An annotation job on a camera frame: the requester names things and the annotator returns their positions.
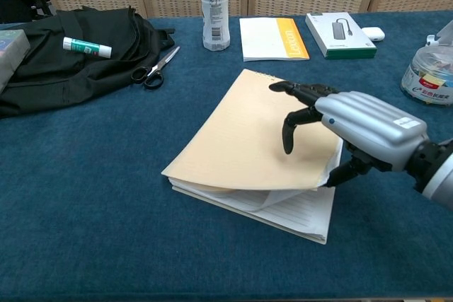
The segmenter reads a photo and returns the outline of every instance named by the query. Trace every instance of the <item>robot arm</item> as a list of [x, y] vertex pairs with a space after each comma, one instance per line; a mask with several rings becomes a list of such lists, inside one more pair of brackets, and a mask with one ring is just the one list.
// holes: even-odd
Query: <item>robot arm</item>
[[300, 124], [321, 122], [345, 141], [352, 157], [331, 171], [327, 186], [363, 175], [372, 167], [382, 172], [406, 171], [416, 179], [417, 191], [453, 210], [453, 140], [432, 143], [424, 121], [365, 93], [287, 81], [270, 89], [307, 105], [290, 112], [284, 121], [286, 153], [292, 152], [294, 130]]

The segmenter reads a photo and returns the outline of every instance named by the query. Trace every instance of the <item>notebook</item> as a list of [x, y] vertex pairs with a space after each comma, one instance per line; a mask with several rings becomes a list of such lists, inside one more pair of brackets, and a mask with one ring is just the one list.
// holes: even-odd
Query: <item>notebook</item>
[[282, 145], [286, 115], [305, 105], [269, 89], [273, 76], [244, 69], [188, 145], [162, 171], [172, 188], [326, 244], [342, 140], [320, 122]]
[[292, 18], [240, 18], [239, 25], [245, 62], [310, 59]]

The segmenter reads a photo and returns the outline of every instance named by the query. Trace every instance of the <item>scissors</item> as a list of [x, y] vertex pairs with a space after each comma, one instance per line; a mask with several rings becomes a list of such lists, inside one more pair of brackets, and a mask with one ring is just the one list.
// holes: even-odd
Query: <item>scissors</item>
[[143, 83], [145, 88], [154, 90], [160, 88], [164, 82], [164, 75], [162, 74], [162, 69], [168, 64], [169, 61], [175, 56], [176, 52], [179, 51], [179, 46], [172, 49], [164, 58], [162, 58], [159, 63], [151, 66], [141, 66], [137, 67], [133, 72], [130, 78], [134, 83]]

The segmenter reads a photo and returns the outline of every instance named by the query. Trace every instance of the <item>open notebook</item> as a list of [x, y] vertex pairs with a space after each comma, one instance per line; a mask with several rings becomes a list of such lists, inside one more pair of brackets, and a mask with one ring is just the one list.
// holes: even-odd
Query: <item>open notebook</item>
[[304, 105], [269, 89], [280, 80], [243, 70], [162, 174], [179, 192], [325, 244], [335, 188], [322, 185], [342, 141], [320, 122], [302, 125], [285, 154], [283, 120]]

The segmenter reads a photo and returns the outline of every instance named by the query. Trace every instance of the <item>black backpack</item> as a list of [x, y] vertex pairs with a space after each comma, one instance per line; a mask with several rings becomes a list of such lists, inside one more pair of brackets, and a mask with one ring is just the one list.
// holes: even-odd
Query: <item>black backpack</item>
[[[82, 8], [18, 25], [30, 51], [0, 94], [0, 117], [86, 102], [131, 84], [137, 66], [158, 62], [174, 45], [172, 29], [156, 30], [133, 8]], [[63, 50], [70, 37], [112, 47], [111, 58]]]

